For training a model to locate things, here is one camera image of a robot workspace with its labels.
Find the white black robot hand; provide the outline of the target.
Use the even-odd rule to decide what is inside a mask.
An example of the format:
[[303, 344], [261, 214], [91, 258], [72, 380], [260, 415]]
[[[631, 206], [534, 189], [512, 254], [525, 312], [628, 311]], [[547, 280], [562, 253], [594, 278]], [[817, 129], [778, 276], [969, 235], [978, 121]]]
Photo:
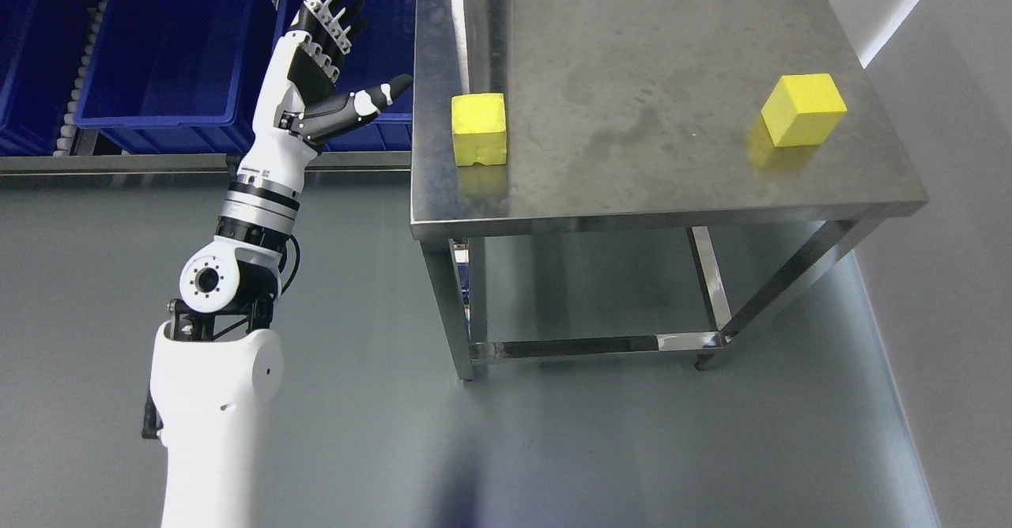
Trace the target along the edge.
[[330, 140], [364, 127], [414, 85], [401, 74], [362, 91], [337, 93], [345, 57], [368, 27], [365, 0], [304, 0], [274, 52], [258, 93], [255, 139], [237, 179], [257, 189], [300, 189], [306, 167]]

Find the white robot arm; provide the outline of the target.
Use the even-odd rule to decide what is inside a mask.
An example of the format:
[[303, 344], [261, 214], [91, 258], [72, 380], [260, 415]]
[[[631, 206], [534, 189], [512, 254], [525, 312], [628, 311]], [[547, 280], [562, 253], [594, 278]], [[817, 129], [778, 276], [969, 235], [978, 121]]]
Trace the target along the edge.
[[142, 437], [167, 451], [163, 527], [250, 527], [262, 427], [283, 377], [271, 329], [306, 168], [411, 88], [408, 74], [339, 93], [364, 0], [304, 0], [276, 41], [213, 239], [182, 266], [155, 333]]

